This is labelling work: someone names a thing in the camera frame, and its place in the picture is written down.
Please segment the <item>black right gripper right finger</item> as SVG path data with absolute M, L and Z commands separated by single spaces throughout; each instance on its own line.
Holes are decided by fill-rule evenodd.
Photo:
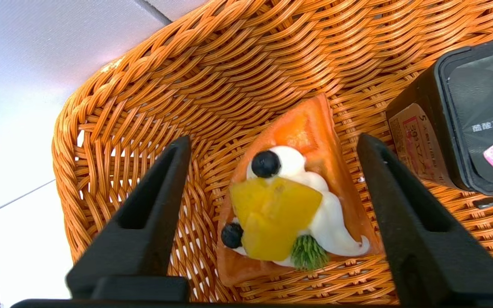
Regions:
M 378 138 L 357 153 L 401 306 L 493 306 L 493 257 Z

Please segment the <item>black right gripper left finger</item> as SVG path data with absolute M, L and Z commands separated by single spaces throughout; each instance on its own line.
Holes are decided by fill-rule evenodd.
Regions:
M 176 139 L 69 271 L 74 300 L 188 302 L 186 278 L 167 275 L 190 162 Z

